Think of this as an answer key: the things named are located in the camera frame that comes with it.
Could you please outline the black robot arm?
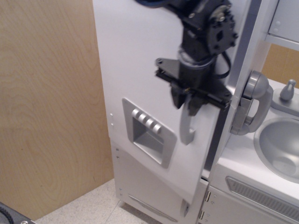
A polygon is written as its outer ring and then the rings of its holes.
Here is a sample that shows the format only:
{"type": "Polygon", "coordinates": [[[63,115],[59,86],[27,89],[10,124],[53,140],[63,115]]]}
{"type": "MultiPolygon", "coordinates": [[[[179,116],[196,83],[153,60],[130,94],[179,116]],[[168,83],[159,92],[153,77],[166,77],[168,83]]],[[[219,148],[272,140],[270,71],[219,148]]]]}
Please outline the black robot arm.
{"type": "Polygon", "coordinates": [[[229,105],[231,93],[222,84],[230,71],[216,72],[216,61],[222,56],[231,68],[226,51],[235,46],[238,34],[228,0],[139,0],[148,8],[165,8],[183,25],[178,58],[158,58],[156,76],[170,83],[176,108],[185,105],[189,116],[195,116],[206,104],[222,110],[229,105]]]}

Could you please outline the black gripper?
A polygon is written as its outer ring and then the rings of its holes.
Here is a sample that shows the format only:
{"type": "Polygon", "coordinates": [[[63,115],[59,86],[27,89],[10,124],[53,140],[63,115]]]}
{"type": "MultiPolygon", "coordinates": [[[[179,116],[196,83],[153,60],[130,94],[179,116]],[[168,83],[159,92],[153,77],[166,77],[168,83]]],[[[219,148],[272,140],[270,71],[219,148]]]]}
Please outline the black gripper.
{"type": "Polygon", "coordinates": [[[179,109],[190,97],[189,116],[195,116],[205,104],[222,110],[229,106],[231,93],[221,82],[223,75],[215,74],[216,59],[196,64],[158,58],[156,76],[170,83],[173,104],[179,109]]]}

